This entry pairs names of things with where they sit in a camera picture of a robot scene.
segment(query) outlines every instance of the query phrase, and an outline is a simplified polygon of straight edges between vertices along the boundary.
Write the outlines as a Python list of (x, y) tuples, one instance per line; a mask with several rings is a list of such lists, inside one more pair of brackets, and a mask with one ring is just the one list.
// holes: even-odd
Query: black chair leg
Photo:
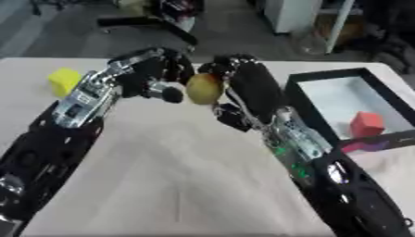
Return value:
[(198, 40), (189, 32), (182, 30), (176, 25), (163, 20), (152, 18), (113, 18), (113, 19), (98, 19), (96, 21), (98, 27), (117, 27), (117, 26), (159, 26), (166, 31), (171, 32), (183, 41), (192, 46), (198, 44)]
[(36, 3), (36, 0), (30, 0), (31, 3), (31, 12), (35, 16), (41, 16), (41, 8), (39, 8), (39, 5)]

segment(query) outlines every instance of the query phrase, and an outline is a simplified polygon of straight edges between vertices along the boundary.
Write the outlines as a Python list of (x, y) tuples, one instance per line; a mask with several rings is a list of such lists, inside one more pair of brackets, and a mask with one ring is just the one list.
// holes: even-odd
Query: white cabinet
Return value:
[(322, 0), (267, 0), (265, 16), (275, 33), (301, 30), (314, 23)]

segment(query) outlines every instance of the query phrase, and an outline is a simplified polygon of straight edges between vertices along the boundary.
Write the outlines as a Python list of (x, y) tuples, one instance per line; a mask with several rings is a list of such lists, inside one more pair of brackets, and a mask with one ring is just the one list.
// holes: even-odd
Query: yellow cube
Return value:
[(54, 95), (67, 96), (81, 80), (82, 75), (73, 69), (61, 68), (48, 76)]

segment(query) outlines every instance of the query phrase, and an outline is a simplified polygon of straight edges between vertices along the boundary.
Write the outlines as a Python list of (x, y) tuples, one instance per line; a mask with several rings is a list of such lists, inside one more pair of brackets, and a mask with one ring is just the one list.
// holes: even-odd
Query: small block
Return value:
[(81, 80), (82, 75), (73, 69), (61, 68), (50, 74), (49, 80), (54, 95), (65, 97)]
[(382, 116), (375, 113), (358, 112), (350, 123), (354, 138), (376, 136), (384, 131)]

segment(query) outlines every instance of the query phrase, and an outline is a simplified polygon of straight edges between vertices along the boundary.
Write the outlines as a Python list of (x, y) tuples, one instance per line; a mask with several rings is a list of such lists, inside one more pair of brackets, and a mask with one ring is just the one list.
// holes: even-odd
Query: yellow ball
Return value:
[(196, 74), (187, 82), (186, 93), (197, 105), (212, 105), (222, 95), (223, 83), (210, 74)]

